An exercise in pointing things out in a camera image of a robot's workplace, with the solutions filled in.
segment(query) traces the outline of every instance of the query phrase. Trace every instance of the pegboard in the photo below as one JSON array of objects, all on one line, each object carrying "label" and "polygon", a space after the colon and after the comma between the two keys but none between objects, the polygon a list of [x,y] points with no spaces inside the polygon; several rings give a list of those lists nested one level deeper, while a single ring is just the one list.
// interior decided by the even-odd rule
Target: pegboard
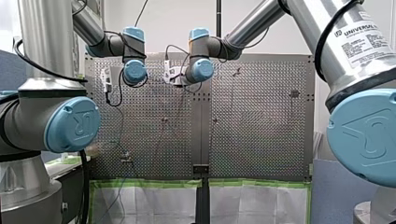
[{"label": "pegboard", "polygon": [[305,180],[312,162],[309,56],[245,55],[212,81],[210,177]]},{"label": "pegboard", "polygon": [[[170,56],[175,64],[185,58]],[[98,155],[93,178],[191,179],[194,164],[208,163],[209,177],[304,180],[313,145],[315,72],[309,56],[247,54],[236,62],[213,62],[212,84],[194,95],[164,84],[163,54],[149,54],[147,85],[122,85],[123,104],[113,108],[99,76],[107,66],[121,66],[120,59],[87,58],[87,89],[102,116],[91,147]],[[120,94],[114,90],[115,104]],[[211,103],[197,102],[204,98],[199,93]],[[133,162],[122,162],[125,154]]]},{"label": "pegboard", "polygon": [[[102,116],[92,145],[98,154],[92,160],[92,178],[191,178],[191,100],[182,89],[163,83],[163,60],[148,57],[149,80],[144,87],[121,85],[123,101],[117,108],[106,104],[99,76],[105,67],[121,66],[120,59],[87,58],[86,64],[93,84],[88,89]],[[109,98],[116,104],[119,87],[113,90]],[[122,162],[128,154],[132,162]]]}]

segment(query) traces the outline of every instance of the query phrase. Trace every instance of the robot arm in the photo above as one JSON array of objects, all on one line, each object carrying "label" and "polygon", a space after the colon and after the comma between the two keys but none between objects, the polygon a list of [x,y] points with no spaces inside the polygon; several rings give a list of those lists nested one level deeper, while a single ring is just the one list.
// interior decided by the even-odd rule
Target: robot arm
[{"label": "robot arm", "polygon": [[[82,7],[78,0],[72,1],[73,12]],[[94,20],[87,8],[73,16],[74,30],[87,44],[86,50],[92,57],[122,56],[125,82],[134,86],[147,78],[144,32],[136,27],[126,27],[122,34],[108,35]]]},{"label": "robot arm", "polygon": [[206,29],[190,33],[185,83],[210,79],[210,57],[236,60],[285,11],[313,53],[318,75],[331,92],[328,140],[352,173],[396,188],[396,90],[375,89],[396,79],[396,54],[359,0],[266,0],[224,39]]}]

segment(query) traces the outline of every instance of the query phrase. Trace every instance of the metal bracket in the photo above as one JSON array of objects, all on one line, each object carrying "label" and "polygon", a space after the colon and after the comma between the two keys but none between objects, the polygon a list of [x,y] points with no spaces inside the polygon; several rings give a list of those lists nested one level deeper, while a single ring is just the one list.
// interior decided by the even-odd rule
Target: metal bracket
[{"label": "metal bracket", "polygon": [[186,70],[188,68],[188,65],[185,65],[183,67],[181,66],[173,66],[171,67],[169,60],[166,60],[163,63],[164,67],[164,74],[163,74],[163,80],[167,84],[171,84],[174,86],[190,86],[190,82],[186,79],[184,74],[186,74]]},{"label": "metal bracket", "polygon": [[209,164],[194,164],[193,172],[195,174],[208,174],[209,173]]}]

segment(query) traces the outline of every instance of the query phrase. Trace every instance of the cable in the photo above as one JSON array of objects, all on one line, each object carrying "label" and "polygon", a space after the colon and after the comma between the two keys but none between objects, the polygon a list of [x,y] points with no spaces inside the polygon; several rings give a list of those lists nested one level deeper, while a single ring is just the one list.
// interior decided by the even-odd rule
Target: cable
[{"label": "cable", "polygon": [[18,98],[19,98],[19,95],[17,93],[13,93],[8,96],[2,97],[2,98],[0,98],[0,105],[8,103],[13,100],[17,100]]},{"label": "cable", "polygon": [[287,14],[291,15],[290,10],[285,6],[285,3],[283,0],[277,0],[279,3],[280,8],[282,8],[283,11],[285,11]]},{"label": "cable", "polygon": [[[227,47],[224,45],[224,43],[223,43],[223,41],[221,40],[221,38],[219,38],[219,37],[215,37],[215,38],[216,38],[216,39],[219,41],[219,43],[220,43],[220,51],[219,51],[219,54],[218,54],[217,58],[218,58],[218,60],[219,60],[220,63],[227,63],[227,62],[228,62],[228,58],[229,58],[228,49],[227,49]],[[226,59],[225,59],[224,61],[222,61],[222,60],[220,59],[220,54],[221,54],[221,50],[222,50],[222,49],[225,50],[225,55],[226,55]]]},{"label": "cable", "polygon": [[122,179],[121,185],[119,187],[119,192],[117,193],[116,198],[113,200],[113,202],[110,204],[110,206],[107,208],[107,210],[102,214],[102,216],[100,217],[99,221],[97,222],[93,222],[96,224],[100,224],[103,221],[103,218],[108,214],[108,212],[110,211],[110,209],[114,206],[114,204],[116,203],[116,201],[119,199],[120,195],[121,195],[121,190],[123,188],[123,185],[125,184],[126,178]]},{"label": "cable", "polygon": [[81,167],[84,174],[84,184],[83,184],[83,208],[82,208],[82,215],[81,215],[81,224],[87,223],[88,220],[88,213],[90,210],[90,177],[89,177],[89,170],[88,170],[88,162],[87,162],[87,155],[85,154],[84,150],[79,152],[79,156],[81,157]]},{"label": "cable", "polygon": [[251,49],[251,48],[257,46],[258,44],[260,44],[260,43],[264,40],[264,38],[267,36],[269,30],[270,30],[270,28],[268,27],[268,28],[265,30],[265,33],[264,33],[264,35],[262,36],[262,38],[261,38],[259,41],[257,41],[257,43],[255,43],[255,44],[253,44],[253,45],[250,45],[250,46],[246,46],[246,47],[236,46],[236,45],[230,43],[230,42],[228,41],[227,38],[224,39],[224,42],[226,43],[226,45],[231,46],[231,47],[234,48],[234,49],[239,49],[239,50]]},{"label": "cable", "polygon": [[133,50],[134,52],[136,52],[137,54],[139,54],[141,56],[142,59],[147,59],[147,55],[137,49],[134,49],[132,46],[130,46],[127,42],[126,39],[123,37],[122,34],[114,32],[114,31],[105,31],[105,34],[113,34],[113,35],[117,35],[120,37],[122,43],[124,44],[124,46],[128,47],[129,49]]},{"label": "cable", "polygon": [[252,44],[252,45],[250,45],[250,46],[247,46],[247,47],[245,47],[245,49],[251,49],[251,48],[253,48],[253,47],[256,47],[258,44],[260,44],[263,40],[264,40],[264,38],[268,35],[268,32],[270,31],[270,28],[268,27],[266,30],[265,30],[265,33],[264,33],[264,35],[262,36],[262,38],[259,40],[259,41],[257,41],[257,43],[255,43],[255,44]]},{"label": "cable", "polygon": [[[120,112],[120,115],[121,115],[121,125],[120,125],[120,134],[119,134],[118,140],[117,140],[117,142],[116,142],[116,145],[113,147],[113,149],[115,149],[115,148],[117,148],[117,147],[120,147],[122,150],[124,150],[123,146],[120,144],[120,141],[121,141],[122,134],[123,134],[125,116],[124,116],[124,114],[122,113],[122,111],[121,111],[118,107],[115,107],[115,108]],[[136,169],[134,168],[134,164],[133,164],[133,169],[134,169],[134,176],[135,176],[135,178],[138,178],[138,174],[137,174]],[[99,221],[93,222],[93,223],[97,223],[97,224],[101,223],[101,222],[103,221],[104,217],[108,214],[108,212],[109,212],[110,209],[114,206],[114,204],[116,203],[117,200],[120,200],[120,204],[121,204],[121,207],[122,207],[122,213],[123,213],[123,217],[122,217],[122,220],[121,220],[120,224],[124,221],[124,219],[125,219],[125,208],[124,208],[124,205],[123,205],[123,202],[122,202],[122,198],[121,198],[121,196],[120,196],[120,193],[121,193],[121,191],[122,191],[122,189],[123,189],[123,186],[124,186],[124,183],[125,183],[126,179],[127,179],[126,176],[122,179],[122,182],[121,182],[121,185],[120,185],[120,187],[119,187],[119,191],[118,191],[118,194],[117,194],[116,198],[113,200],[113,202],[112,202],[112,203],[110,204],[110,206],[107,208],[107,210],[102,214],[102,216],[101,216],[101,218],[99,219]]]},{"label": "cable", "polygon": [[76,16],[78,13],[80,13],[84,8],[88,5],[88,0],[81,0],[84,4],[82,5],[81,8],[79,8],[77,11],[73,12],[73,16]]},{"label": "cable", "polygon": [[137,17],[136,22],[134,23],[134,27],[137,27],[137,24],[139,23],[140,17],[142,16],[143,11],[145,10],[146,5],[148,4],[148,1],[149,1],[149,0],[146,0],[145,5],[143,5],[142,10],[140,10],[140,14],[139,14],[139,16]]},{"label": "cable", "polygon": [[332,28],[335,26],[335,24],[338,22],[338,20],[344,16],[346,12],[348,12],[350,9],[352,9],[354,6],[357,4],[362,4],[361,0],[351,0],[348,3],[346,3],[343,7],[338,10],[335,15],[332,17],[332,19],[329,21],[327,24],[326,28],[324,29],[323,33],[321,34],[319,41],[318,41],[318,46],[315,51],[315,68],[317,70],[318,76],[326,82],[326,78],[324,77],[322,70],[321,70],[321,54],[323,52],[323,48],[326,44],[327,37],[329,34],[332,32]]},{"label": "cable", "polygon": [[65,77],[65,76],[56,74],[56,73],[54,73],[54,72],[51,72],[51,71],[48,70],[47,68],[42,67],[42,66],[39,65],[38,63],[33,62],[32,60],[29,59],[29,57],[28,57],[27,55],[23,55],[23,54],[20,52],[19,47],[20,47],[20,45],[21,45],[22,43],[23,43],[22,39],[19,40],[19,41],[17,42],[17,44],[15,45],[14,50],[15,50],[15,52],[17,53],[17,55],[18,55],[22,60],[24,60],[25,62],[29,63],[29,64],[32,65],[34,68],[36,68],[36,69],[38,69],[38,70],[40,70],[40,71],[42,71],[42,72],[44,72],[44,73],[47,73],[48,75],[51,75],[51,76],[53,76],[53,77],[59,77],[59,78],[63,78],[63,79],[66,79],[66,80],[76,81],[76,82],[80,82],[80,83],[88,82],[87,79],[73,78],[73,77]]},{"label": "cable", "polygon": [[120,74],[119,74],[120,101],[116,105],[111,104],[111,101],[108,98],[108,92],[105,92],[106,103],[112,107],[118,107],[122,104],[122,86],[121,86],[121,76],[122,75],[123,75],[123,68],[121,69]]},{"label": "cable", "polygon": [[185,54],[189,54],[186,50],[184,50],[184,49],[181,48],[181,47],[178,47],[178,46],[176,46],[176,45],[168,45],[168,46],[166,46],[166,50],[165,50],[165,60],[169,60],[169,57],[168,57],[168,50],[169,50],[170,47],[173,47],[173,48],[175,48],[175,49],[179,49],[180,51],[182,51],[182,52],[185,53]]},{"label": "cable", "polygon": [[[184,76],[184,75],[182,74],[182,72],[183,72],[183,67],[184,67],[184,65],[186,64],[187,59],[189,59],[189,56],[190,56],[190,54],[187,54],[187,55],[186,55],[186,58],[184,58],[183,64],[182,64],[181,67],[180,67],[180,74],[178,74],[180,77],[183,77],[183,76]],[[186,91],[186,92],[188,92],[188,93],[191,93],[191,94],[197,93],[197,92],[202,88],[202,82],[200,82],[201,85],[199,86],[198,90],[196,90],[196,91],[187,90],[187,86],[183,85],[183,82],[182,82],[181,80],[180,80],[180,83],[181,83],[181,86],[183,87],[184,91]]]}]

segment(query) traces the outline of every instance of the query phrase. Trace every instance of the metal post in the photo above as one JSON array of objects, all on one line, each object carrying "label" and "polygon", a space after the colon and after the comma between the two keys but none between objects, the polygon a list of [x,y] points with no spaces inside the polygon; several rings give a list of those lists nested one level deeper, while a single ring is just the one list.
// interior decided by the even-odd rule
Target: metal post
[{"label": "metal post", "polygon": [[285,12],[277,0],[264,0],[226,36],[226,40],[233,46],[243,48],[283,15]]},{"label": "metal post", "polygon": [[[77,11],[82,4],[72,1],[73,11]],[[100,27],[99,22],[94,20],[94,15],[90,14],[88,9],[80,11],[73,17],[74,29],[76,33],[87,43],[88,46],[95,46],[103,41],[106,37],[105,32]]]},{"label": "metal post", "polygon": [[221,38],[221,1],[216,2],[216,36]]},{"label": "metal post", "polygon": [[[19,0],[24,53],[30,60],[73,77],[73,23],[70,1]],[[53,77],[32,67],[28,77]]]}]

